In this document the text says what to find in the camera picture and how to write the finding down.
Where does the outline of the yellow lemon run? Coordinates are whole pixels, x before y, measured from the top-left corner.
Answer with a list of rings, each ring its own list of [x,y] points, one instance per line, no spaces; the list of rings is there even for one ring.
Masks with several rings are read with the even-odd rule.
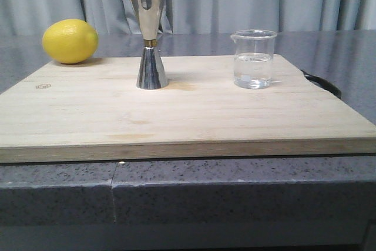
[[[65,19],[51,25],[42,36],[44,51],[65,64],[90,58],[99,45],[97,31],[80,19]]]

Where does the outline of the silver double jigger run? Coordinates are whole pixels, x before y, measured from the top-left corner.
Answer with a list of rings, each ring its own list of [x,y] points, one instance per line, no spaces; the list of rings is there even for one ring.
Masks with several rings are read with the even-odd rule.
[[[143,53],[136,86],[156,90],[168,85],[157,50],[157,34],[165,0],[130,0],[143,37]]]

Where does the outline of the clear glass beaker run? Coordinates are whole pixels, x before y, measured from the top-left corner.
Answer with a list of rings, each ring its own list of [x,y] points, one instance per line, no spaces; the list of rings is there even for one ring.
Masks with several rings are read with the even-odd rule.
[[[270,86],[277,33],[251,29],[237,31],[230,38],[236,46],[234,54],[234,84],[246,89]]]

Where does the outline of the wooden cutting board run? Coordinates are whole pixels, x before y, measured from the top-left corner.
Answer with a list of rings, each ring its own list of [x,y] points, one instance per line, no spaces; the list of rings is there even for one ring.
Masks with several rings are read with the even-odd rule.
[[[1,162],[375,152],[375,126],[283,57],[244,89],[232,56],[165,57],[167,87],[136,86],[139,58],[47,63],[1,95]]]

